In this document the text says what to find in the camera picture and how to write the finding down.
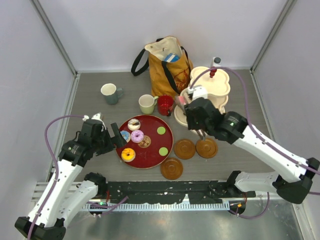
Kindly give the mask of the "pink sandwich cookie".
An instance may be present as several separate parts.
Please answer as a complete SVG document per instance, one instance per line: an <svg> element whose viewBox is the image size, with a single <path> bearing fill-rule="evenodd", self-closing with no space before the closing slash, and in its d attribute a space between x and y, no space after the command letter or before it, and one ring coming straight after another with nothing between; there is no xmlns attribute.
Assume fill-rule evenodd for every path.
<svg viewBox="0 0 320 240"><path fill-rule="evenodd" d="M175 97L175 103L177 106L180 106L182 108L187 104L185 98L180 95Z"/></svg>

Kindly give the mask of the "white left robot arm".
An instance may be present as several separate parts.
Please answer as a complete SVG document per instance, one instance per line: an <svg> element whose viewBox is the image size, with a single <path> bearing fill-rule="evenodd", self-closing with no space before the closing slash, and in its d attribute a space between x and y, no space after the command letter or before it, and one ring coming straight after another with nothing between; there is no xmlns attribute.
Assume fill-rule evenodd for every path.
<svg viewBox="0 0 320 240"><path fill-rule="evenodd" d="M74 139L63 144L55 171L42 196L27 216L20 216L14 226L28 240L61 240L70 221L93 197L103 198L108 190L107 180L99 173L88 173L70 197L67 193L75 178L93 157L109 153L127 144L116 123L111 124L110 136L99 114L84 119Z"/></svg>

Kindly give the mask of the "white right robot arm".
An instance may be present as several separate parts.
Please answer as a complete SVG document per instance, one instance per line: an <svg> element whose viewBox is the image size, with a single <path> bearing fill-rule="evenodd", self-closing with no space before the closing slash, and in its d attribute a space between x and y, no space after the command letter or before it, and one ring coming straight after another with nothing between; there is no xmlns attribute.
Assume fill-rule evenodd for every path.
<svg viewBox="0 0 320 240"><path fill-rule="evenodd" d="M208 99L197 98L183 108L188 129L241 148L273 169L265 173L233 171L226 184L230 196L250 191L269 192L290 203L301 204L310 193L319 160L293 154L262 134L242 115L234 111L220 113Z"/></svg>

